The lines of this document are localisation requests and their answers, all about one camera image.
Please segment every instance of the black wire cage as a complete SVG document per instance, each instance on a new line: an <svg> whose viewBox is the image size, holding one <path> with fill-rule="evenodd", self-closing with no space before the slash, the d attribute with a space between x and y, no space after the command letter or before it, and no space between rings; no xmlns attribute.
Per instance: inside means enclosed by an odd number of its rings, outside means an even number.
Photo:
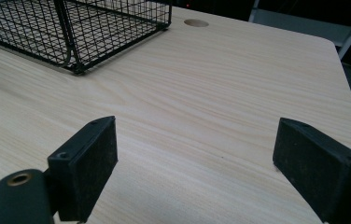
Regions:
<svg viewBox="0 0 351 224"><path fill-rule="evenodd" d="M172 0L0 0L0 46L81 74L171 23Z"/></svg>

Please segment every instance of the light wood grain surface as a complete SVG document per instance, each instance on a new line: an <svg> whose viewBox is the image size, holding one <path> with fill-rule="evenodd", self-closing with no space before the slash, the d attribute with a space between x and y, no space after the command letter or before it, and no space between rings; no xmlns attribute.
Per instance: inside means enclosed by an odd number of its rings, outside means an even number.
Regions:
<svg viewBox="0 0 351 224"><path fill-rule="evenodd" d="M273 166L278 121L351 148L351 92L322 38L174 8L168 31L85 77L0 49L0 179L45 170L110 115L119 163L89 223L320 223Z"/></svg>

